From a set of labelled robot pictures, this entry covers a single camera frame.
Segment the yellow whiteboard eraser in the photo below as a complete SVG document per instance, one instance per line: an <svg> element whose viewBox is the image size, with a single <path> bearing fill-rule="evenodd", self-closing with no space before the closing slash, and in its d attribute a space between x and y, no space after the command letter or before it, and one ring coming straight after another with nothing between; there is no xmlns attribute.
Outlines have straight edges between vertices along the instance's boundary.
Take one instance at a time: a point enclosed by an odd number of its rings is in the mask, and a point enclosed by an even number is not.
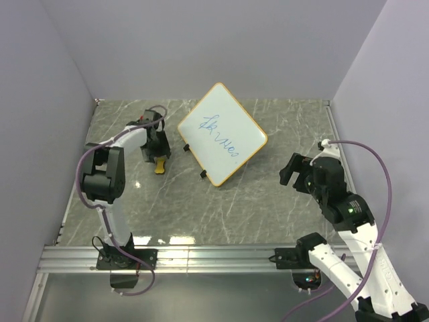
<svg viewBox="0 0 429 322"><path fill-rule="evenodd" d="M155 158L155 170L154 172L158 175L165 174L165 163L166 163L166 157L159 157Z"/></svg>

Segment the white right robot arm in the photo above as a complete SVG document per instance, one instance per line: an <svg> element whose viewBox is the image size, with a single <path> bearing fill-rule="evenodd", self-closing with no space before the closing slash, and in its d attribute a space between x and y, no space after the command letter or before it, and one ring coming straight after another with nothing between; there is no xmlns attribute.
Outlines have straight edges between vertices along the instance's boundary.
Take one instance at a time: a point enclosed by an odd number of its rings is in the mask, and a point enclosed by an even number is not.
<svg viewBox="0 0 429 322"><path fill-rule="evenodd" d="M277 266L316 268L346 296L346 301L322 320L329 321L348 305L356 321L427 320L428 307L413 298L396 274L368 204L348 191L339 158L295 153L280 170L280 184L287 185L295 172L298 177L293 188L314 198L359 269L355 273L349 268L319 233L299 238L286 254L275 251Z"/></svg>

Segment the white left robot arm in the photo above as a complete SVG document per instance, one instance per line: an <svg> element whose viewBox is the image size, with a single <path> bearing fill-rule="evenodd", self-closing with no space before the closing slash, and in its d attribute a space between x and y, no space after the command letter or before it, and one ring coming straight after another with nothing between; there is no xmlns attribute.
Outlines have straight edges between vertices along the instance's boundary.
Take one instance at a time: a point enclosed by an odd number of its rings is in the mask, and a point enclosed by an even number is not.
<svg viewBox="0 0 429 322"><path fill-rule="evenodd" d="M99 144L89 143L76 169L76 189L89 209L99 214L104 238L100 257L121 270L141 264L132 232L121 204L125 190L125 157L140 149L146 162L155 164L156 174L165 173L165 163L171 156L163 125L144 128L128 125L113 138Z"/></svg>

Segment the yellow-framed whiteboard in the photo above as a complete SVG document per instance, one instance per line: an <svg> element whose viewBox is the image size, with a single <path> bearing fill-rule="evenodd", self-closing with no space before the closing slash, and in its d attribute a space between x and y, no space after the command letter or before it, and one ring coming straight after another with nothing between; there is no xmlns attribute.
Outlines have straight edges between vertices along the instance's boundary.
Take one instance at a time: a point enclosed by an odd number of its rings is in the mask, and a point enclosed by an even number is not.
<svg viewBox="0 0 429 322"><path fill-rule="evenodd" d="M223 83L216 83L178 124L204 176L221 186L267 143L267 134Z"/></svg>

